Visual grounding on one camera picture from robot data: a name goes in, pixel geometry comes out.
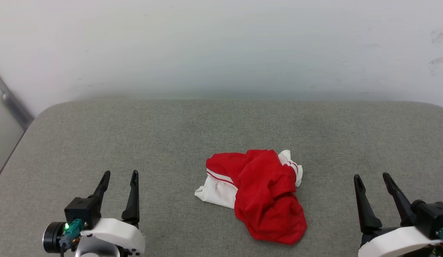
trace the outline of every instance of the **red and white garment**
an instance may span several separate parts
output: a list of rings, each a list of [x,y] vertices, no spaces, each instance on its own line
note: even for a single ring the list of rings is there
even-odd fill
[[[207,159],[207,179],[194,195],[204,202],[233,208],[251,236],[258,240],[294,244],[307,224],[294,192],[303,168],[290,151],[217,153]]]

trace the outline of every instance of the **white panel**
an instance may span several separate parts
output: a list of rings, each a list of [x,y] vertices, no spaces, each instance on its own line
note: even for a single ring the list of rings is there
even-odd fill
[[[443,106],[443,0],[5,0],[0,75],[34,116],[107,96]]]
[[[1,101],[0,91],[0,170],[23,134],[23,129]]]

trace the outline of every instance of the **red stripe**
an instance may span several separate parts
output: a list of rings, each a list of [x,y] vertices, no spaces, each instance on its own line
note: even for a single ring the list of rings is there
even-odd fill
[[[224,181],[224,182],[228,182],[228,183],[230,183],[231,185],[233,185],[233,186],[236,187],[236,185],[234,185],[233,182],[231,182],[231,181],[228,181],[228,180],[224,180],[224,179],[221,179],[221,178],[215,177],[214,175],[212,175],[212,174],[210,174],[210,173],[208,173],[208,172],[207,172],[207,174],[211,175],[214,179],[217,179],[217,180],[220,180],[220,181]]]

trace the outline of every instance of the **white fabric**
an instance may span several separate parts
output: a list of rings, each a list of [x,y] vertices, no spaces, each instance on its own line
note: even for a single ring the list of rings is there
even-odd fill
[[[278,156],[282,165],[288,165],[295,170],[295,186],[299,187],[303,179],[303,167],[292,161],[290,150],[283,150]],[[231,184],[232,182],[230,177],[216,174],[207,169],[205,183],[194,192],[194,195],[203,202],[234,209],[238,188]]]

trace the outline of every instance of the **gray fabric surface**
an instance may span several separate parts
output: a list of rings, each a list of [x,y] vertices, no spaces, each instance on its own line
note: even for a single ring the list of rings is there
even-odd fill
[[[228,208],[203,203],[205,160],[291,150],[308,230],[296,245],[255,241]],[[41,244],[63,208],[112,172],[104,217],[120,218],[139,171],[146,256],[356,256],[353,176],[384,227],[399,224],[387,171],[409,200],[443,201],[443,109],[413,102],[97,100],[59,104],[33,122],[0,176],[0,257],[56,256]]]

